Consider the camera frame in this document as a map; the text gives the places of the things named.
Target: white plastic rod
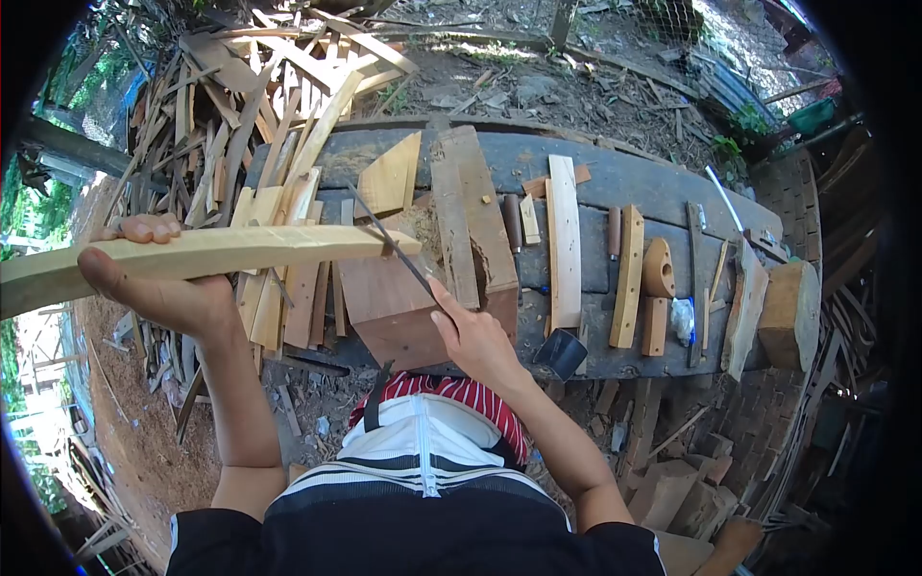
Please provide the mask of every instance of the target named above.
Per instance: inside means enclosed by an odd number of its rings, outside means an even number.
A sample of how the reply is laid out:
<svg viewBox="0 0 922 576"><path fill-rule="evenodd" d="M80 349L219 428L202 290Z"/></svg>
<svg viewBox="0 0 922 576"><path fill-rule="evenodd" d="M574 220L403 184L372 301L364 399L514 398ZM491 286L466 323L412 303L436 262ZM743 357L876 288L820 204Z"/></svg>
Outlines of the white plastic rod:
<svg viewBox="0 0 922 576"><path fill-rule="evenodd" d="M724 204L727 205L727 209L730 211L730 216L733 217L733 221L737 223L737 229L741 234L743 231L743 225L739 223L739 217L737 216L737 211L733 209L733 205L730 204L730 199L727 198L727 193L724 192L724 187L720 185L720 181L717 179L717 175L714 174L714 171L711 170L710 166L705 166L704 170L707 172L707 175L711 177L711 182L714 183L714 186L717 187L717 191L720 193L720 197L724 199Z"/></svg>

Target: curved wooden piece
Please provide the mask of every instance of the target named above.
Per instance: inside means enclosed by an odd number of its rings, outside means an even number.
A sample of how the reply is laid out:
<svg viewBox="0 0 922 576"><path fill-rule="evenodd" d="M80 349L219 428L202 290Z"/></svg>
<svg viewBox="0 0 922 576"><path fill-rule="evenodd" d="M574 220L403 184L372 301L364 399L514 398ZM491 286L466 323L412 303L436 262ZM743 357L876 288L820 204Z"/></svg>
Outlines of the curved wooden piece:
<svg viewBox="0 0 922 576"><path fill-rule="evenodd" d="M672 256L663 238L653 238L644 256L642 286L648 296L675 298L676 278L672 275Z"/></svg>
<svg viewBox="0 0 922 576"><path fill-rule="evenodd" d="M391 237L405 253L420 253L422 245L407 234L394 231ZM275 226L189 230L168 244L122 239L90 246L109 254L129 276L185 280L247 268L369 258L381 254L384 240L352 226ZM84 248L73 246L0 264L2 319L94 294L77 269L77 256Z"/></svg>

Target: black strap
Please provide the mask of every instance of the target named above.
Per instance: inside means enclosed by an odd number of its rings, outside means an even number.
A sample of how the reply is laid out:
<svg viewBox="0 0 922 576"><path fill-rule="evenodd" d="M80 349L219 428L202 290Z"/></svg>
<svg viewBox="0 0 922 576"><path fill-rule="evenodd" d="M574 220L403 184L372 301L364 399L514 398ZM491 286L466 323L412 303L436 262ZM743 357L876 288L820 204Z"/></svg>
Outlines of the black strap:
<svg viewBox="0 0 922 576"><path fill-rule="evenodd" d="M381 404L381 396L384 394L384 386L387 384L388 379L391 377L391 366L393 365L393 360L388 360L384 363L384 367L381 368L381 371L378 372L378 379L374 381L374 388L372 388L372 392L368 394L368 402L365 403L364 414L366 434L381 427L381 424L378 421L378 406Z"/></svg>

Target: black shirt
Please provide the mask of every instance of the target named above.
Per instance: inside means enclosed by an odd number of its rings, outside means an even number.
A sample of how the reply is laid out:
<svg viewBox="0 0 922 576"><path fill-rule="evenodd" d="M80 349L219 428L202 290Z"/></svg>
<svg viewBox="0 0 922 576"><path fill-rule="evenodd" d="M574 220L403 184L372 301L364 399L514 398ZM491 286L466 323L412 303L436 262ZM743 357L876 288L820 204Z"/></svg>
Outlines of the black shirt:
<svg viewBox="0 0 922 576"><path fill-rule="evenodd" d="M185 574L665 574L652 532L603 523L572 534L559 510L462 488L315 503L265 523L239 511L174 517L169 576Z"/></svg>

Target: hand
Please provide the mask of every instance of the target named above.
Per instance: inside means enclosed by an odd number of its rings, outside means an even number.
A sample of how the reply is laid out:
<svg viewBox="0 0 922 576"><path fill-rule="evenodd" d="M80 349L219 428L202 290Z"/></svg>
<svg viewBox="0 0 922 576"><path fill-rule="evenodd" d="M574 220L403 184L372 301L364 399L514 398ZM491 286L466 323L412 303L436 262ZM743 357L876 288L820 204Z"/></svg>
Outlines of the hand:
<svg viewBox="0 0 922 576"><path fill-rule="evenodd" d="M433 311L450 358L467 376L487 385L500 397L517 384L533 382L515 355L500 321L486 312L469 312L458 304L442 283L429 277L435 300L451 316Z"/></svg>
<svg viewBox="0 0 922 576"><path fill-rule="evenodd" d="M138 243L165 244L178 237L180 230L173 214L140 215L122 220L115 228L100 230L91 239L127 238ZM129 278L108 254L92 247L80 253L77 266L102 296L128 306L151 322L190 335L199 343L242 328L231 283L225 276L190 281Z"/></svg>

